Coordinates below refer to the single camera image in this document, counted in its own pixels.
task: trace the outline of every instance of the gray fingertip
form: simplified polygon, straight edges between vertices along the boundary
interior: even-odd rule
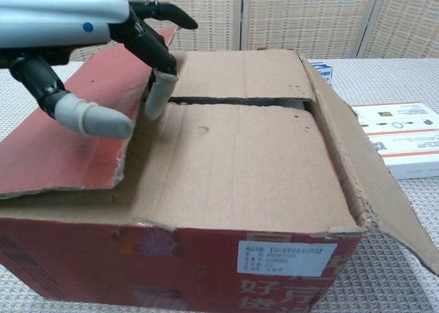
[[[94,137],[125,139],[134,128],[133,122],[123,113],[86,102],[73,93],[57,102],[55,119],[67,128]]]
[[[152,85],[145,103],[145,116],[152,121],[157,119],[165,110],[178,81],[176,75],[162,73],[157,70],[154,73],[156,74],[156,81]]]

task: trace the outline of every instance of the blue dot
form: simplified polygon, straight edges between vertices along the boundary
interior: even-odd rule
[[[87,33],[91,33],[93,31],[93,25],[91,23],[84,23],[82,29]]]

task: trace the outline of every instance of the woven wall panel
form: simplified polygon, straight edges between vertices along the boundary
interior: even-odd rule
[[[183,50],[229,50],[233,49],[235,19],[235,0],[158,0],[175,3],[190,14],[199,24],[196,31],[181,29],[176,33],[171,48]],[[146,21],[155,30],[169,26],[167,21],[159,22],[154,19]],[[108,47],[99,46],[79,49],[71,60],[86,60],[97,49]]]
[[[439,57],[439,0],[384,0],[367,58]]]
[[[248,49],[289,48],[308,58],[349,57],[368,2],[251,0]]]

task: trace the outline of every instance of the robotic hand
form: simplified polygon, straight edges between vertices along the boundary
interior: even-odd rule
[[[57,122],[84,135],[127,138],[134,124],[123,113],[79,99],[51,66],[65,65],[74,49],[115,40],[149,65],[145,115],[156,119],[178,80],[164,38],[143,19],[198,24],[170,3],[137,0],[0,0],[0,68],[8,68]]]

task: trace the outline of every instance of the tabletop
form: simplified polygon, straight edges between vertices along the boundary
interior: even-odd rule
[[[319,60],[334,70],[333,88],[348,104],[418,100],[439,113],[439,59]],[[55,67],[66,80],[81,65]],[[32,96],[0,70],[0,140],[36,107]],[[399,181],[423,226],[439,246],[439,177]],[[0,313],[156,313],[41,298],[0,266]],[[439,312],[439,278],[382,233],[366,236],[334,286],[312,312]]]

